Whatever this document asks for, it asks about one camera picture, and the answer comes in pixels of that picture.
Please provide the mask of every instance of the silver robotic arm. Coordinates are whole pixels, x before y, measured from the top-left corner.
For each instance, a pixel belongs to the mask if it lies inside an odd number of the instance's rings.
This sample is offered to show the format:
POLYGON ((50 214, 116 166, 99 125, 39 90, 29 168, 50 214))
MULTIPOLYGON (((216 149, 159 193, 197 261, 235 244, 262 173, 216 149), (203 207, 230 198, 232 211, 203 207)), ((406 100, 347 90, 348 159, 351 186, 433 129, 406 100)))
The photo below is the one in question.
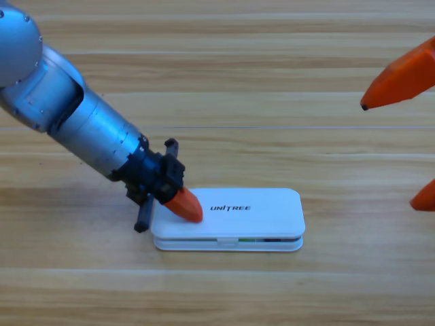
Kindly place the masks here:
POLYGON ((92 91, 62 54, 44 44, 35 21, 2 0, 0 46, 0 105, 10 115, 46 133, 109 180, 123 181, 127 196, 139 206, 155 198, 184 219, 202 220, 198 200, 184 187, 176 140, 165 143, 165 155, 151 151, 148 139, 92 91))

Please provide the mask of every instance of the wood grain surface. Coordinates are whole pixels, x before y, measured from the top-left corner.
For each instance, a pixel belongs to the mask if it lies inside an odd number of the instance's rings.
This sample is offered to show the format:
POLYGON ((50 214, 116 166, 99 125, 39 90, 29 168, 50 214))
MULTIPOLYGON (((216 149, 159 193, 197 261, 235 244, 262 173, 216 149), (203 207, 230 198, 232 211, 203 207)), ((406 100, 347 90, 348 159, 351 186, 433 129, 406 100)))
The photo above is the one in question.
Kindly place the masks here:
POLYGON ((435 93, 363 112, 432 0, 14 0, 188 187, 290 187, 296 253, 170 253, 137 207, 0 111, 0 325, 435 325, 435 93))

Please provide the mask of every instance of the orange fingertip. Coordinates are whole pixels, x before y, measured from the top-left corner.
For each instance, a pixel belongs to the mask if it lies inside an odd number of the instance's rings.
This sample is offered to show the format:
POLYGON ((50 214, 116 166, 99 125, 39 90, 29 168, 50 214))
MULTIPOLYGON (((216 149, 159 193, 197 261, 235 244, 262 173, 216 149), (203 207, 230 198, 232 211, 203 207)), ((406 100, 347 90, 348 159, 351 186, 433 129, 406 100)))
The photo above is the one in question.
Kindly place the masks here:
POLYGON ((435 86, 435 37, 390 64, 361 99, 364 110, 409 100, 435 86))
POLYGON ((435 211, 435 180, 427 184, 411 200, 411 207, 416 211, 435 211))
POLYGON ((186 187, 179 190, 165 206, 190 222, 200 223, 203 220, 203 208, 198 198, 186 187))

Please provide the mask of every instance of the white box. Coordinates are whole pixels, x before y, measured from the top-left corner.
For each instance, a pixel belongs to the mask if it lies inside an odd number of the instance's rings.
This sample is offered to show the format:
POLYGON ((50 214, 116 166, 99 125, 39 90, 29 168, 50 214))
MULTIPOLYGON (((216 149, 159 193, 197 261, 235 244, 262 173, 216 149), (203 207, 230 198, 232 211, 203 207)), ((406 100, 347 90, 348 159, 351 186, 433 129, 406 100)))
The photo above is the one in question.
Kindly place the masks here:
POLYGON ((192 223, 156 202, 154 244, 168 251, 296 251, 305 221, 297 192, 286 188, 196 188, 203 221, 192 223))

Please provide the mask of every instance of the white case lid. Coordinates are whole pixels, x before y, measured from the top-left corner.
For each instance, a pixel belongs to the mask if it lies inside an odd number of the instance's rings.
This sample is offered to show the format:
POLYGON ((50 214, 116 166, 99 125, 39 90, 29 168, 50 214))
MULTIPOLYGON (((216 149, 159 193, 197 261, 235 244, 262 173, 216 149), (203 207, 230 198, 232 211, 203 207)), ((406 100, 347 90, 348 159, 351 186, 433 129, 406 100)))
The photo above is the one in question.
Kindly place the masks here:
POLYGON ((197 188, 203 221, 192 223, 156 203, 151 232, 161 239, 298 238, 305 231, 300 196, 286 188, 197 188))

